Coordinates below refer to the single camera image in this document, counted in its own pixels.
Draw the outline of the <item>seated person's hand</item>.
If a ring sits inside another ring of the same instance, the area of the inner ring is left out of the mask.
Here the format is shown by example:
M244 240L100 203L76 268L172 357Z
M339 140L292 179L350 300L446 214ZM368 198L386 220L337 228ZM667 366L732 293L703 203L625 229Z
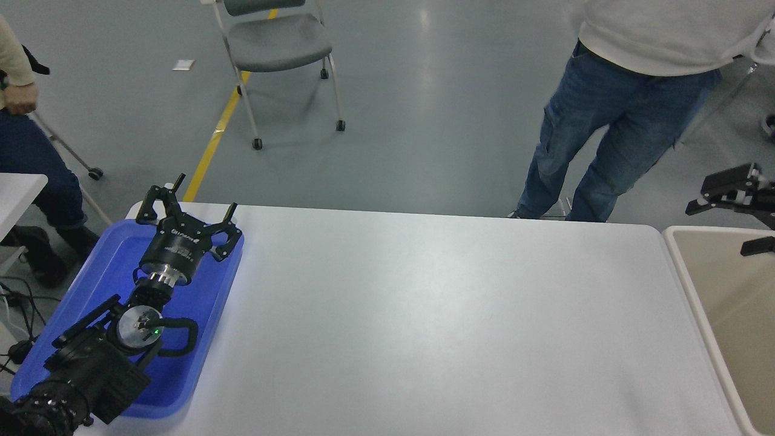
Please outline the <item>seated person's hand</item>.
M36 83L27 85L8 85L2 90L5 109L12 116L23 116L35 111L38 104L39 89Z

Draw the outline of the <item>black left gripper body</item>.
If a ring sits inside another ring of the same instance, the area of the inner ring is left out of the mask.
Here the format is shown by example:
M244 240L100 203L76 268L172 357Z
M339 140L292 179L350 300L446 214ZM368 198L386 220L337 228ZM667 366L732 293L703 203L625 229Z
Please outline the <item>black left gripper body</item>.
M191 283L205 252L211 248L211 234L205 232L207 223L183 213L160 220L157 232L139 261L139 268L147 274L163 276L167 285Z

